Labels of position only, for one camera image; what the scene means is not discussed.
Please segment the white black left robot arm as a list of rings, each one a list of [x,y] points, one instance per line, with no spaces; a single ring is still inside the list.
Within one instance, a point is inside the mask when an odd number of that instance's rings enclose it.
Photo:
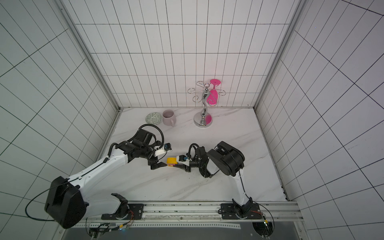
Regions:
[[[69,178],[58,177],[51,183],[45,211],[64,229],[75,226],[80,220],[98,215],[110,215],[123,220],[131,213],[128,200],[118,193],[104,200],[90,197],[90,191],[115,170],[136,158],[147,160],[151,170],[165,167],[159,156],[172,149],[170,143],[158,141],[156,136],[140,127],[129,140],[112,143],[108,154]]]

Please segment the yellow curved lego brick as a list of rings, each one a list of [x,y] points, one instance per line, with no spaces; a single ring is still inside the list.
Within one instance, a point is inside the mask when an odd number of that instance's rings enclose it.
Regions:
[[[177,158],[167,158],[167,165],[168,166],[174,166],[177,164],[178,164]]]

